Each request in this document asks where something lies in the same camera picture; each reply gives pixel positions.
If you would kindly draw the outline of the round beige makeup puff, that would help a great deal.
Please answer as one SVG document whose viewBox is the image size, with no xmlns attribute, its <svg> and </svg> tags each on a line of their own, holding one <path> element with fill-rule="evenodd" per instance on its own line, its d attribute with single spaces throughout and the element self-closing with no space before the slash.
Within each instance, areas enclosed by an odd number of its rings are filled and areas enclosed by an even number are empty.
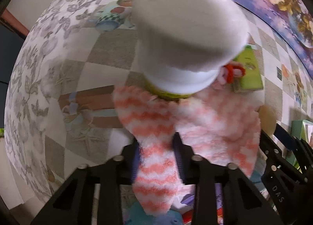
<svg viewBox="0 0 313 225">
<path fill-rule="evenodd" d="M 276 129 L 276 114 L 275 111 L 266 105 L 262 105 L 258 110 L 261 121 L 261 129 L 268 135 L 272 136 Z"/>
</svg>

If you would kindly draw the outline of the green tissue packet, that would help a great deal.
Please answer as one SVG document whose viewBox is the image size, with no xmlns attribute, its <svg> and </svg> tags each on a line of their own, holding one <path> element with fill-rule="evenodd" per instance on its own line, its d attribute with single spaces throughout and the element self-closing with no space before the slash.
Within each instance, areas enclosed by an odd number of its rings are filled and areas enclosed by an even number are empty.
<svg viewBox="0 0 313 225">
<path fill-rule="evenodd" d="M 243 77 L 236 78 L 233 82 L 233 90 L 236 93 L 249 93 L 263 90 L 263 82 L 253 47 L 249 44 L 237 55 L 235 62 L 242 64 L 245 69 Z"/>
</svg>

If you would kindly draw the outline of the white green pill bottle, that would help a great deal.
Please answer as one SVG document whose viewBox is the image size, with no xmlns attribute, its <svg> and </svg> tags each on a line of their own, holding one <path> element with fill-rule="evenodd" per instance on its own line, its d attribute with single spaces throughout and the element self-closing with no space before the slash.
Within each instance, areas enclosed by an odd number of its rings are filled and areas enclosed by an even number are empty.
<svg viewBox="0 0 313 225">
<path fill-rule="evenodd" d="M 210 86 L 249 39 L 232 0 L 133 0 L 132 20 L 139 68 L 148 89 L 165 99 Z"/>
</svg>

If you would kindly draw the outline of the teal shallow box tray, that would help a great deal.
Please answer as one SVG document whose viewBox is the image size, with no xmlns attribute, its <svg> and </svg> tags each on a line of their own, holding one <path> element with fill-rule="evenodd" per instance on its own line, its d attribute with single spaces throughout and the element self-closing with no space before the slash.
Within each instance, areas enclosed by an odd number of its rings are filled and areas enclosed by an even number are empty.
<svg viewBox="0 0 313 225">
<path fill-rule="evenodd" d="M 313 123 L 308 120 L 292 121 L 291 135 L 298 139 L 305 140 L 311 147 L 313 147 L 312 130 L 313 130 Z"/>
</svg>

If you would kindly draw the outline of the flower painting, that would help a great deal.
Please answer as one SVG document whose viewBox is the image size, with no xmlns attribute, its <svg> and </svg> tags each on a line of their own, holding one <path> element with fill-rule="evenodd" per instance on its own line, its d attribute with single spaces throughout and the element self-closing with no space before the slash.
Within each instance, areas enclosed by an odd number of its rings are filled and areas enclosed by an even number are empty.
<svg viewBox="0 0 313 225">
<path fill-rule="evenodd" d="M 302 0 L 233 0 L 271 26 L 312 74 L 312 13 Z"/>
</svg>

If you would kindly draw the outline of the teal toy box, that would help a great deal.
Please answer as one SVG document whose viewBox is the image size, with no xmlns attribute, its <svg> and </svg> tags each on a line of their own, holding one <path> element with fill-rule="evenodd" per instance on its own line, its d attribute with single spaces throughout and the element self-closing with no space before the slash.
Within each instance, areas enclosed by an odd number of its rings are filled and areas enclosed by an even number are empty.
<svg viewBox="0 0 313 225">
<path fill-rule="evenodd" d="M 179 212 L 169 210 L 166 214 L 156 217 L 147 215 L 139 202 L 135 202 L 130 208 L 122 210 L 124 224 L 128 225 L 183 225 L 183 218 Z"/>
</svg>

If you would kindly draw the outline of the pink white striped towel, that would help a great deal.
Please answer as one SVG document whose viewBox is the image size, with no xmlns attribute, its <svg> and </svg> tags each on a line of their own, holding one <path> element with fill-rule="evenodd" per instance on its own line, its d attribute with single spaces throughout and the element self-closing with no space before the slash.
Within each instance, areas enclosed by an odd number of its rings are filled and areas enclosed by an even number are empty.
<svg viewBox="0 0 313 225">
<path fill-rule="evenodd" d="M 178 195 L 190 191 L 179 177 L 175 133 L 211 163 L 233 162 L 246 176 L 253 173 L 261 125 L 247 97 L 209 87 L 174 102 L 125 86 L 116 88 L 112 99 L 122 125 L 139 143 L 141 162 L 132 188 L 146 214 L 167 213 Z"/>
</svg>

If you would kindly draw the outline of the purple cartoon wipes packet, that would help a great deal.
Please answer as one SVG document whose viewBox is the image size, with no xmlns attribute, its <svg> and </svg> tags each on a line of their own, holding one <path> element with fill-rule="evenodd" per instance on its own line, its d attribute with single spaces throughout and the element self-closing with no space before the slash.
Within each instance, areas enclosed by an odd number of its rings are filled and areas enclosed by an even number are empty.
<svg viewBox="0 0 313 225">
<path fill-rule="evenodd" d="M 223 220 L 223 194 L 220 183 L 215 183 L 215 195 L 216 195 L 216 212 L 217 212 L 217 224 L 224 224 Z M 193 206 L 194 206 L 195 194 L 188 193 L 181 198 L 178 198 L 178 204 L 172 208 L 176 208 L 182 215 L 184 224 L 192 223 Z"/>
</svg>

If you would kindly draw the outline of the red white knot toy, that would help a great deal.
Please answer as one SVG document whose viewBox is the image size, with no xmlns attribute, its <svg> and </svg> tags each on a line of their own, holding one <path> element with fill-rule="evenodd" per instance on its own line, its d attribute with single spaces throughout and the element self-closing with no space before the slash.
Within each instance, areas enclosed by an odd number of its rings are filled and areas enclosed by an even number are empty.
<svg viewBox="0 0 313 225">
<path fill-rule="evenodd" d="M 245 74 L 246 69 L 243 64 L 231 61 L 220 69 L 217 80 L 221 85 L 232 84 L 235 78 L 241 78 Z"/>
</svg>

